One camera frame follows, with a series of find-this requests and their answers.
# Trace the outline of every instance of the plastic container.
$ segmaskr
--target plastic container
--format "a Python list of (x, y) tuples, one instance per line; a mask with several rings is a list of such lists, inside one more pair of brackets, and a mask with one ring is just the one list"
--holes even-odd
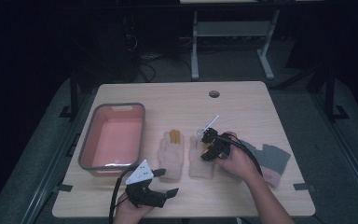
[(78, 163), (92, 175), (120, 174), (141, 156), (145, 107), (139, 103), (99, 105), (89, 123)]

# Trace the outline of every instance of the table hole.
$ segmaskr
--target table hole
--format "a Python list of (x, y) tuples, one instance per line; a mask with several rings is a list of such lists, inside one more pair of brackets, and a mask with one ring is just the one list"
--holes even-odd
[(220, 92), (218, 92), (218, 91), (210, 91), (209, 96), (211, 96), (212, 98), (217, 98), (217, 97), (220, 96)]

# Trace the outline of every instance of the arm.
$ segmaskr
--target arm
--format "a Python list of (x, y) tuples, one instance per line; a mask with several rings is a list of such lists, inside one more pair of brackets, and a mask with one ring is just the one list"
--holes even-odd
[(245, 181), (255, 201), (261, 223), (295, 223), (257, 172), (251, 159), (241, 149), (231, 145), (228, 158), (217, 158), (216, 163)]
[(135, 207), (127, 199), (127, 193), (124, 192), (117, 200), (117, 210), (113, 224), (137, 224), (153, 208), (150, 206)]

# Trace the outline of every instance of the hand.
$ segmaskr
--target hand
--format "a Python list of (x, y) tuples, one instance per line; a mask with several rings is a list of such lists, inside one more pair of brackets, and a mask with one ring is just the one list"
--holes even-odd
[(117, 206), (115, 219), (113, 220), (114, 224), (136, 224), (154, 208), (151, 206), (137, 208), (127, 198), (128, 195), (126, 192), (118, 198), (117, 203), (119, 203), (119, 205)]
[[(229, 134), (235, 136), (230, 136), (230, 139), (232, 141), (238, 142), (238, 139), (236, 138), (237, 135), (235, 133)], [(252, 162), (249, 156), (246, 155), (246, 153), (243, 152), (240, 148), (234, 145), (230, 146), (230, 153), (227, 159), (223, 160), (220, 158), (216, 158), (215, 162), (221, 167), (223, 167), (225, 170), (227, 170), (229, 173), (243, 179), (246, 183), (251, 181), (251, 179), (255, 178), (256, 176), (260, 177), (260, 174), (255, 168), (255, 164)]]

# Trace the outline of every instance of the wooden table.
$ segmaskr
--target wooden table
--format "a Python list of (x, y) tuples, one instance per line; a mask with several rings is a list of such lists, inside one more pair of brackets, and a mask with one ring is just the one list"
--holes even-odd
[[(210, 91), (220, 96), (212, 98)], [(60, 191), (53, 208), (55, 217), (107, 217), (116, 177), (96, 177), (82, 170), (77, 163), (90, 117), (97, 105), (133, 103), (145, 105), (145, 136), (142, 158), (152, 169), (158, 169), (158, 145), (164, 132), (178, 129), (185, 137), (185, 163), (178, 182), (154, 178), (152, 190), (179, 188), (176, 197), (163, 208), (156, 208), (147, 217), (256, 217), (255, 204), (246, 185), (227, 174), (218, 165), (211, 180), (188, 176), (190, 136), (220, 116), (213, 125), (219, 133), (232, 131), (240, 139), (261, 149), (273, 145), (292, 154), (280, 185), (272, 189), (291, 216), (307, 217), (315, 207), (307, 190), (295, 190), (304, 183), (286, 138), (281, 122), (262, 82), (189, 82), (156, 84), (102, 85), (97, 92), (89, 117), (80, 135), (76, 151), (63, 184), (73, 186), (70, 192)], [(122, 183), (118, 195), (125, 186)]]

